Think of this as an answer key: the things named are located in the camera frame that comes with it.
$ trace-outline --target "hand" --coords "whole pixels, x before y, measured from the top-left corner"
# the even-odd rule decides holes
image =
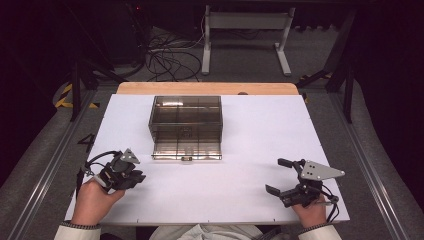
[[[124,194],[124,190],[108,194],[99,183],[90,179],[81,186],[71,223],[83,226],[98,224]]]
[[[305,208],[302,207],[301,204],[292,206],[297,216],[299,216],[299,220],[304,228],[327,223],[325,205],[319,204],[319,202],[325,202],[324,195],[321,194],[318,200],[312,202]]]

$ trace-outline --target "white table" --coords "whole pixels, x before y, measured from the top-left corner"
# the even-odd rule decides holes
[[[221,96],[223,159],[189,163],[152,160],[154,143],[148,121],[153,98],[118,94],[110,100],[89,159],[129,147],[141,161],[137,169],[147,177],[126,192],[102,223],[269,225],[298,221],[279,198],[265,191],[265,184],[285,191],[298,183],[294,169],[277,165],[280,157],[328,165],[301,96]],[[100,172],[101,167],[95,166],[93,171]],[[340,197],[337,220],[349,220],[334,179],[324,184]],[[73,207],[74,201],[66,219],[71,218]]]

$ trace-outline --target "finger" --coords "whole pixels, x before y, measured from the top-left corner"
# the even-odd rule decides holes
[[[92,178],[88,179],[84,184],[89,184],[89,183],[91,183],[93,181],[94,182],[97,182],[96,179],[94,179],[94,177],[92,177]]]
[[[315,201],[314,202],[311,202],[311,203],[309,203],[309,205],[308,206],[306,206],[306,207],[304,207],[305,209],[309,209],[309,208],[311,208],[312,206],[314,206],[315,205]]]
[[[301,204],[296,204],[292,206],[293,210],[295,211],[301,211],[301,209],[303,208],[303,206]]]
[[[125,190],[116,190],[115,192],[109,194],[109,197],[113,201],[113,203],[117,202],[125,195]]]
[[[320,199],[315,199],[314,201],[311,202],[311,204],[309,204],[309,206],[313,206],[317,204],[318,202],[322,202],[322,201],[320,201]]]

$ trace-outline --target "dark background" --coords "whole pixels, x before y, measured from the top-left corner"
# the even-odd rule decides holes
[[[104,38],[110,33],[106,34],[99,27],[101,24],[90,24],[102,17],[99,13],[72,5],[83,19],[78,23],[59,3],[48,0],[0,3],[1,184],[55,114],[53,95],[68,81],[75,59],[88,57],[110,69],[119,61],[139,60],[131,54],[120,57],[113,54],[108,44],[113,41]],[[355,77],[364,92],[380,141],[421,208],[424,206],[420,187],[424,180],[420,170],[424,154],[423,10],[419,1],[412,0],[390,0],[361,8],[346,52],[353,56]],[[306,26],[339,26],[344,11],[334,7],[317,11],[304,6],[296,10],[293,26],[300,26],[300,30]],[[198,18],[193,11],[193,18],[187,21],[196,24]],[[160,25],[161,19],[152,21]],[[79,24],[84,24],[90,35],[82,32]],[[195,35],[195,30],[191,30],[185,34]],[[124,36],[133,45],[137,44],[131,34]]]

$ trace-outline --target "white sleeve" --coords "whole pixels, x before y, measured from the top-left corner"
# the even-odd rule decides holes
[[[59,226],[54,240],[99,240],[101,229],[85,230]]]
[[[299,240],[341,240],[333,225],[317,228],[299,235]]]

